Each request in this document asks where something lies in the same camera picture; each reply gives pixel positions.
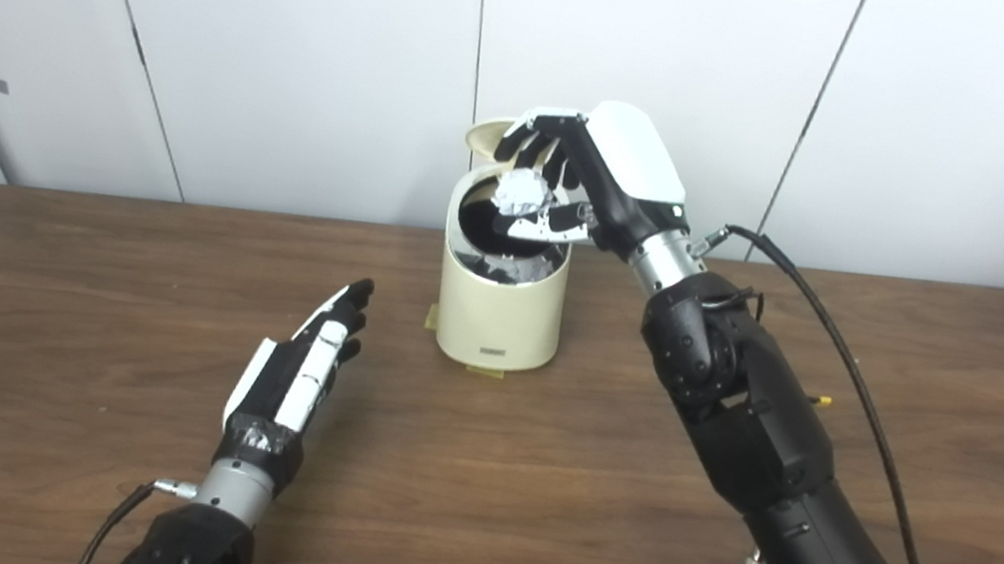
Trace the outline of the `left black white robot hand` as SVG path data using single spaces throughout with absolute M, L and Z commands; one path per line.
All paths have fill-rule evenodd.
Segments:
M 225 403 L 214 460 L 252 467 L 268 477 L 271 498 L 282 494 L 304 461 L 305 430 L 359 353 L 375 286 L 370 278 L 343 285 L 289 339 L 261 342 Z

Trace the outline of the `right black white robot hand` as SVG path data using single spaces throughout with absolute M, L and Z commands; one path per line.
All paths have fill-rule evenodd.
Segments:
M 507 238 L 590 240 L 628 261 L 652 236 L 687 231 L 684 184 L 656 126 L 638 107 L 607 101 L 587 113 L 534 107 L 504 131 L 492 155 L 516 172 L 532 172 L 547 198 L 575 190 L 583 195 L 577 203 L 498 212 L 492 228 Z

